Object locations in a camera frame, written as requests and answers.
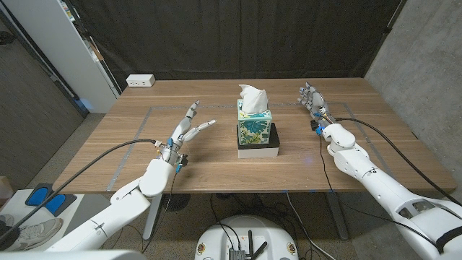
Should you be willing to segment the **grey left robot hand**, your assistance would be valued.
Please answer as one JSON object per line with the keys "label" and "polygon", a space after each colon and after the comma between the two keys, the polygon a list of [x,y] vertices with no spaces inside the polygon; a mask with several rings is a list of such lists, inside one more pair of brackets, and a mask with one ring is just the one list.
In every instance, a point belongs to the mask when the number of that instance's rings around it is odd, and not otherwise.
{"label": "grey left robot hand", "polygon": [[197,114],[196,109],[199,103],[200,101],[197,100],[191,105],[191,107],[187,110],[185,117],[175,127],[174,131],[167,139],[167,144],[160,150],[160,158],[170,165],[176,164],[179,157],[178,152],[184,142],[191,141],[200,131],[217,122],[215,119],[212,119],[191,128],[191,122],[193,117]]}

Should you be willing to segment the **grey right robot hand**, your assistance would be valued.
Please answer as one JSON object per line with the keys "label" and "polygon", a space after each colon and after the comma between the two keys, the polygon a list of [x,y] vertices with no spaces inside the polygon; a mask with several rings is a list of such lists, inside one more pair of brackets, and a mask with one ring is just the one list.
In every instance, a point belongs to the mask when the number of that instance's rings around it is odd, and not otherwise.
{"label": "grey right robot hand", "polygon": [[299,92],[300,97],[297,101],[308,109],[313,120],[321,128],[335,123],[335,119],[331,116],[328,109],[327,102],[314,86],[306,82],[305,86],[301,87]]}

